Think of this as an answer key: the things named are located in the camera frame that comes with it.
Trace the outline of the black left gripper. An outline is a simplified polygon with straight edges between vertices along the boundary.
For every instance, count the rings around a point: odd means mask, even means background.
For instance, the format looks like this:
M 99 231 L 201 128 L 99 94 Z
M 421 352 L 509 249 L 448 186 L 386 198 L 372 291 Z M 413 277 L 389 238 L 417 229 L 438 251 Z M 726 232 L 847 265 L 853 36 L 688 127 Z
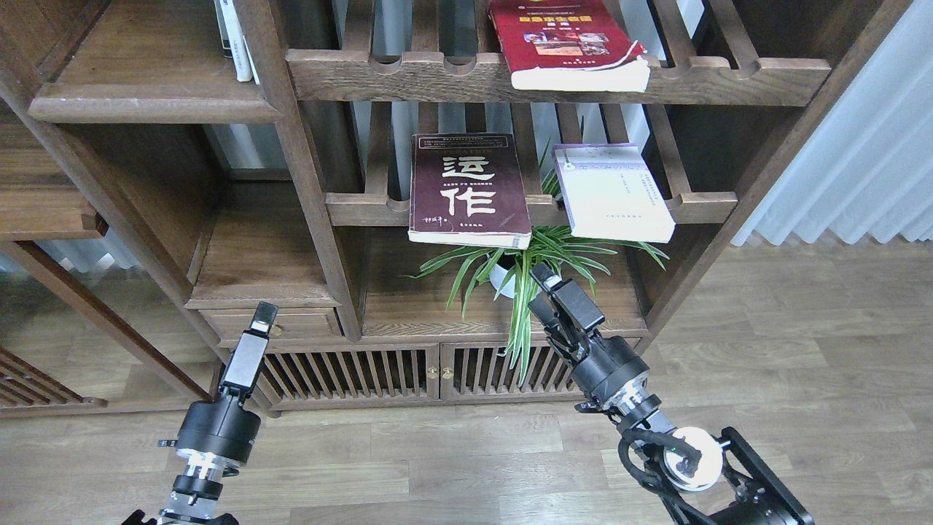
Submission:
M 222 375 L 219 399 L 191 403 L 177 439 L 160 440 L 199 467 L 240 467 L 247 463 L 260 427 L 260 417 L 243 408 L 257 384 L 278 306 L 259 302 Z

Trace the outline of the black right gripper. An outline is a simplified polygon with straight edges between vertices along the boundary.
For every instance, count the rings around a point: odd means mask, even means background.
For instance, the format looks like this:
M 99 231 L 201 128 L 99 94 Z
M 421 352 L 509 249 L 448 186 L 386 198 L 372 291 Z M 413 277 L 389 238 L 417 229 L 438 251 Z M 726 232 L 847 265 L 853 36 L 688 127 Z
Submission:
M 528 303 L 547 341 L 571 367 L 571 378 L 586 396 L 581 414 L 649 415 L 649 366 L 620 336 L 604 338 L 596 327 L 604 314 L 572 279 L 563 280 L 541 262 L 532 268 L 543 292 Z

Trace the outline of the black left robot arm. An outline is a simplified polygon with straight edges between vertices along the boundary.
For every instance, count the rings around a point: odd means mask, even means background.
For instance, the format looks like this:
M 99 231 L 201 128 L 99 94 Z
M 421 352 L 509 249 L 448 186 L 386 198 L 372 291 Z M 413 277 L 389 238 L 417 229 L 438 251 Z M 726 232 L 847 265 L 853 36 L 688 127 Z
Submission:
M 126 524 L 236 524 L 230 514 L 214 516 L 222 479 L 238 474 L 247 463 L 261 423 L 260 416 L 243 408 L 259 378 L 270 329 L 278 309 L 261 302 L 243 332 L 219 385 L 219 398 L 196 401 L 182 422 L 177 439 L 161 440 L 187 460 L 184 474 L 174 479 L 168 502 L 157 518 L 144 519 L 137 510 Z

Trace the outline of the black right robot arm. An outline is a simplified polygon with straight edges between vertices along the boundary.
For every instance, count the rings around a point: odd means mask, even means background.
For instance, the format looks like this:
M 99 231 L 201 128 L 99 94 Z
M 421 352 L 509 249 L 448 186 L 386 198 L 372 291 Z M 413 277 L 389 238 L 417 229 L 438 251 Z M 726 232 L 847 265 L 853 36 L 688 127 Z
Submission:
M 547 341 L 571 368 L 585 402 L 577 411 L 603 414 L 620 433 L 620 461 L 657 495 L 676 524 L 811 524 L 811 514 L 736 429 L 714 437 L 674 426 L 647 392 L 649 366 L 620 336 L 598 331 L 604 315 L 577 283 L 540 263 L 543 289 L 530 309 Z

